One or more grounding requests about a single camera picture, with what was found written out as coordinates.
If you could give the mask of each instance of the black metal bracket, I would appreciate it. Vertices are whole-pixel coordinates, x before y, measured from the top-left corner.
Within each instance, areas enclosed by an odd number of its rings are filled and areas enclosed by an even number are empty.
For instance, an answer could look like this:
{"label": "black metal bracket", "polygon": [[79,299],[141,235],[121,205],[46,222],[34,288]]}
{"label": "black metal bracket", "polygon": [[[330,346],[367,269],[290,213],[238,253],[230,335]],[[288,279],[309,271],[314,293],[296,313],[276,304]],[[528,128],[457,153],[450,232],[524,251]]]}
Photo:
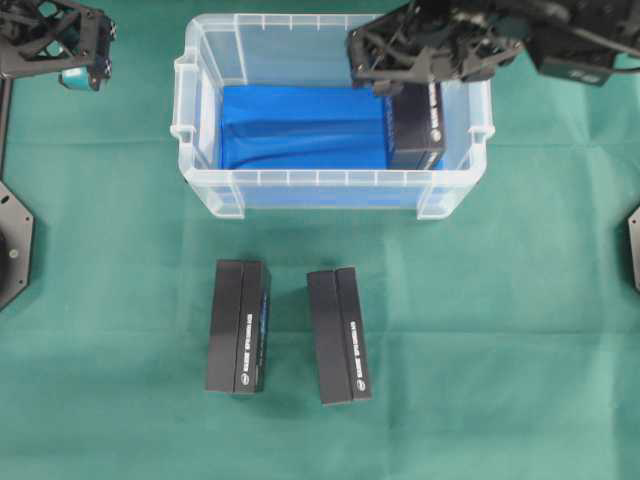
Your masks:
{"label": "black metal bracket", "polygon": [[631,238],[633,276],[636,289],[640,292],[640,208],[629,217],[629,237]]}
{"label": "black metal bracket", "polygon": [[[0,86],[0,179],[4,164],[13,80]],[[0,310],[29,285],[33,215],[0,181]]]}
{"label": "black metal bracket", "polygon": [[0,310],[29,285],[33,224],[31,212],[0,182]]}

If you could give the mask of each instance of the black rectangular box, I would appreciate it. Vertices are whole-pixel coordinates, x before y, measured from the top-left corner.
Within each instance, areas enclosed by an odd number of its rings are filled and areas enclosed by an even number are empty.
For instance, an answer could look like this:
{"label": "black rectangular box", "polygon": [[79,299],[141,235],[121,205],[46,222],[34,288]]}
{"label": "black rectangular box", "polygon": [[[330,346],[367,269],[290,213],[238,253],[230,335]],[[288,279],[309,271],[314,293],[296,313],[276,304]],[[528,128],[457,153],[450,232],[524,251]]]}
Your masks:
{"label": "black rectangular box", "polygon": [[207,390],[245,394],[262,390],[269,287],[269,272],[263,263],[218,261]]}
{"label": "black rectangular box", "polygon": [[307,285],[322,403],[370,399],[355,269],[309,273]]}
{"label": "black rectangular box", "polygon": [[385,103],[391,170],[426,170],[445,151],[444,108],[439,83],[406,83]]}

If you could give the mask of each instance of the black box in bin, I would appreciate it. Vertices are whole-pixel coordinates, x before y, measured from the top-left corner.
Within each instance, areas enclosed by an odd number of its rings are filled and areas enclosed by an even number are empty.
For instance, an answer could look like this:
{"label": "black box in bin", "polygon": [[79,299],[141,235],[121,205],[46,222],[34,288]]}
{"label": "black box in bin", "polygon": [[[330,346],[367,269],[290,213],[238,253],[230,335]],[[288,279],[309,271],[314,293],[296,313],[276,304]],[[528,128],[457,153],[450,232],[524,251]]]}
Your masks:
{"label": "black box in bin", "polygon": [[390,170],[426,170],[445,151],[444,108],[439,83],[407,83],[385,99]]}

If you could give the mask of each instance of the product box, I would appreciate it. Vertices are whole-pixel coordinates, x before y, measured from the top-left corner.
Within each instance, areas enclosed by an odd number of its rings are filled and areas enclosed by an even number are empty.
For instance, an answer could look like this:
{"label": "product box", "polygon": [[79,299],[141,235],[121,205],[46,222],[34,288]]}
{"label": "product box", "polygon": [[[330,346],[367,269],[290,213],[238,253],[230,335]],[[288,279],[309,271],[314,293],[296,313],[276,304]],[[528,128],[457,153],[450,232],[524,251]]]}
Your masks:
{"label": "product box", "polygon": [[444,108],[439,83],[407,83],[385,100],[389,169],[426,170],[445,151]]}
{"label": "product box", "polygon": [[262,262],[220,260],[216,269],[206,389],[262,390],[270,276]]}
{"label": "product box", "polygon": [[309,273],[307,285],[322,403],[370,399],[355,269]]}

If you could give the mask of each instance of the cable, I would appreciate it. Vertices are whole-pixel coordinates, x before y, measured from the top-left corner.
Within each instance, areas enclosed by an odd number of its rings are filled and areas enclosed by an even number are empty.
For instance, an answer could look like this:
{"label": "cable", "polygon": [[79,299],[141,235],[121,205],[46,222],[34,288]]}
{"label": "cable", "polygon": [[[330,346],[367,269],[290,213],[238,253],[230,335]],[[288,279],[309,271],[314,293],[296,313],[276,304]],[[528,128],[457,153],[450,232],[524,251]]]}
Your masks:
{"label": "cable", "polygon": [[606,47],[610,50],[616,50],[621,53],[626,53],[628,55],[632,55],[634,57],[640,57],[640,50],[637,48],[629,47],[622,43],[615,42],[613,40],[608,40],[604,37],[601,37],[597,33],[590,32],[583,28],[577,27],[568,27],[567,30],[577,37],[583,38],[584,40],[588,40],[589,42],[595,43],[597,45]]}
{"label": "cable", "polygon": [[2,167],[4,165],[4,154],[7,144],[7,127],[9,125],[9,107],[11,106],[11,90],[13,80],[2,80],[0,87],[0,179],[2,178]]}

